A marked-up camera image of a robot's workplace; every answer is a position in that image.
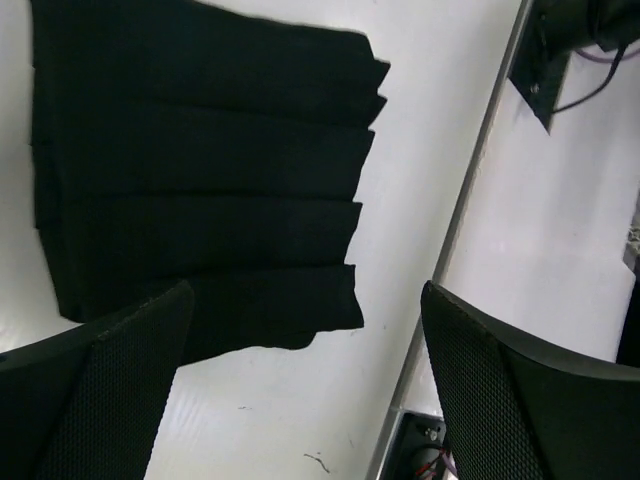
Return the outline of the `black skirt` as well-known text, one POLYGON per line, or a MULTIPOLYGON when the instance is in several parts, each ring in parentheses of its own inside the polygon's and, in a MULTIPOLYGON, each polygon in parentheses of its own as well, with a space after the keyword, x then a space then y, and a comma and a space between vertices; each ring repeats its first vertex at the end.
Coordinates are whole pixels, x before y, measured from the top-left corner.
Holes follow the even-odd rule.
POLYGON ((186 281, 187 364, 363 326, 345 257, 390 68, 364 34, 197 1, 31 18, 34 219, 62 317, 186 281))

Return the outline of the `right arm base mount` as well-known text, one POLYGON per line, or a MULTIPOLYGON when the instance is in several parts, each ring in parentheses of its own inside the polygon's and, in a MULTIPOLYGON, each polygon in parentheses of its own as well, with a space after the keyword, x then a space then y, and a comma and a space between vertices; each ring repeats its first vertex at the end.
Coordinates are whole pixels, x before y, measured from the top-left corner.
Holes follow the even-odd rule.
POLYGON ((628 49, 638 41, 637 1, 535 1, 509 79, 549 130, 557 114, 604 90, 620 64, 635 55, 628 49), (609 71, 593 92, 560 106, 560 92, 573 54, 605 64, 609 71))

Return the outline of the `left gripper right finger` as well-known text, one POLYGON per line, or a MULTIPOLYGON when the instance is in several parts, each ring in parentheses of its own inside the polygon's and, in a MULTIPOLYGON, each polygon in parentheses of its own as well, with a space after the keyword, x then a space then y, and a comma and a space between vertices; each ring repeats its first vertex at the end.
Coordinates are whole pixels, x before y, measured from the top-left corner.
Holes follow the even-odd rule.
POLYGON ((638 478, 638 369, 547 342, 433 282, 421 319, 458 478, 638 478))

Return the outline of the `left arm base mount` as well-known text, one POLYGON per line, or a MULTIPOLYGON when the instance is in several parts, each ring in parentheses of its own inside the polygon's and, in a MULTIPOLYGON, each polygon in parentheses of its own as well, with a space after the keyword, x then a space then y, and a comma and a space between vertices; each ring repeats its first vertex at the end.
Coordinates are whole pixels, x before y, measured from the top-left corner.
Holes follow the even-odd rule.
POLYGON ((392 479, 444 479, 445 456, 451 453, 446 433, 442 419, 407 413, 401 423, 392 479))

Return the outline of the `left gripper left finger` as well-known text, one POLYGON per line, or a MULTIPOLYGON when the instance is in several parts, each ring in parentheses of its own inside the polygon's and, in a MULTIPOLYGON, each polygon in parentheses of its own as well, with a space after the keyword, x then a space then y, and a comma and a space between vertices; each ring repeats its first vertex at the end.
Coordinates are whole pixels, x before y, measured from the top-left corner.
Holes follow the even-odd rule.
POLYGON ((2 478, 144 478, 193 304, 180 282, 2 353, 2 478))

